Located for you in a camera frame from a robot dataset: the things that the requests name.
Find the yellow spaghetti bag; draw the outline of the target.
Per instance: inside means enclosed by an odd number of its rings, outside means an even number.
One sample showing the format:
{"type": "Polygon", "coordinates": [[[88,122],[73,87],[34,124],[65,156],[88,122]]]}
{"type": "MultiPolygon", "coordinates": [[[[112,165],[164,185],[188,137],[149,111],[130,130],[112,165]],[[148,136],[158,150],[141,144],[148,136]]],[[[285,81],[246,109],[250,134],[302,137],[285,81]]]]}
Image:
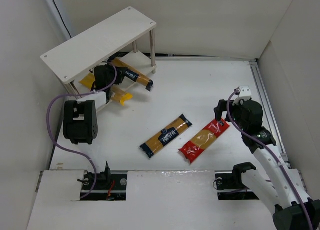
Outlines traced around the yellow spaghetti bag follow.
{"type": "MultiPolygon", "coordinates": [[[[85,86],[88,89],[91,89],[91,87],[95,87],[94,85],[95,76],[92,73],[89,73],[86,77],[84,77],[79,83],[83,86],[85,86]]],[[[111,100],[119,103],[120,105],[124,106],[125,102],[132,99],[132,95],[130,93],[127,93],[117,86],[113,85],[110,89],[111,91],[111,100]]]]}

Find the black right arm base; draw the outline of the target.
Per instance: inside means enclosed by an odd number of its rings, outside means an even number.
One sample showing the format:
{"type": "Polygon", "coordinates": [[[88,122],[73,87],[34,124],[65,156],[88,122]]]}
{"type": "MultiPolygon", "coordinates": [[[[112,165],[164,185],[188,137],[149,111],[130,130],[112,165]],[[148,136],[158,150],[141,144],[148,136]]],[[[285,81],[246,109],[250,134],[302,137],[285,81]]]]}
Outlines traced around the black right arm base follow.
{"type": "Polygon", "coordinates": [[[247,186],[237,183],[232,171],[215,171],[213,187],[219,200],[258,200],[257,195],[247,186]]]}

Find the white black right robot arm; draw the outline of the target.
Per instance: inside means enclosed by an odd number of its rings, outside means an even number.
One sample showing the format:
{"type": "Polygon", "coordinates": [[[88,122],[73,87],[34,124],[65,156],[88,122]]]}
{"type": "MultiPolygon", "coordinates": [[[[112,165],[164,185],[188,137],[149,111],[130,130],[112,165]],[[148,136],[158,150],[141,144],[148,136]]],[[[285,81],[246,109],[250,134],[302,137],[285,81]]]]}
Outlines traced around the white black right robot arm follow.
{"type": "Polygon", "coordinates": [[[316,230],[320,225],[320,201],[305,191],[281,157],[272,133],[263,126],[263,108],[252,100],[223,100],[214,108],[215,118],[231,122],[241,132],[244,144],[263,166],[269,181],[250,162],[233,168],[236,181],[249,187],[269,209],[278,230],[316,230]]]}

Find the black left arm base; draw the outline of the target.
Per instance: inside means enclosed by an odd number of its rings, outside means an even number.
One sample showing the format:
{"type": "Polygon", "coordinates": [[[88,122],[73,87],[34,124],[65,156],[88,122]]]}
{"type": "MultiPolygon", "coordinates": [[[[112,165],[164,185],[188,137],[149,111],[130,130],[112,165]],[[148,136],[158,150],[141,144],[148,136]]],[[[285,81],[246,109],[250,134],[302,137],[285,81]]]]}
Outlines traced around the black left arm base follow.
{"type": "Polygon", "coordinates": [[[80,199],[82,201],[125,201],[127,196],[128,173],[126,171],[111,171],[107,176],[106,172],[97,175],[97,181],[90,191],[94,174],[87,172],[84,178],[78,179],[82,183],[80,199]]]}

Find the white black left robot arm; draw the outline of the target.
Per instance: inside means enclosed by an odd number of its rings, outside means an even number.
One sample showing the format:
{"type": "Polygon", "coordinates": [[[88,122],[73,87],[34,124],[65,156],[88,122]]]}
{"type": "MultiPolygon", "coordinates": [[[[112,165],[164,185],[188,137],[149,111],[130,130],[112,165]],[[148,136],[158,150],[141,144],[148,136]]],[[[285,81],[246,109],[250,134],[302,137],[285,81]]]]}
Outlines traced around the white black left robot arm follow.
{"type": "Polygon", "coordinates": [[[91,144],[98,135],[97,109],[106,105],[115,94],[114,85],[123,82],[125,67],[116,67],[110,63],[93,69],[94,80],[91,94],[77,100],[64,103],[63,135],[73,144],[91,144]]]}

